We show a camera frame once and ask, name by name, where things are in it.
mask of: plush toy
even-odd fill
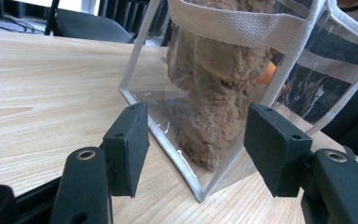
[[[226,10],[272,10],[272,0],[188,2]],[[243,131],[249,104],[262,97],[266,85],[257,80],[269,65],[269,48],[232,45],[173,25],[167,58],[171,82],[188,92],[191,103],[191,116],[181,124],[180,146],[193,162],[213,171]]]

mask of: bag handle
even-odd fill
[[[288,14],[223,10],[184,0],[168,4],[172,21],[194,35],[249,48],[265,45],[281,53],[288,52],[304,22]]]

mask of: light wood surface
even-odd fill
[[[118,83],[131,50],[0,32],[0,184],[22,194],[61,175],[72,151],[101,143],[128,105]],[[318,134],[318,147],[340,147]],[[259,173],[198,203],[152,135],[150,141],[136,197],[113,198],[116,223],[304,222],[301,197],[272,198]]]

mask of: orange object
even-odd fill
[[[274,75],[276,69],[277,66],[275,66],[274,63],[269,62],[266,73],[263,76],[259,77],[257,79],[257,82],[266,85],[269,84],[269,81],[272,79],[272,76]]]

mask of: transparent tote bag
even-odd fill
[[[250,103],[314,133],[358,89],[358,22],[333,0],[168,3],[170,45],[143,46],[152,0],[120,90],[148,102],[150,130],[200,202],[255,172],[243,147]]]

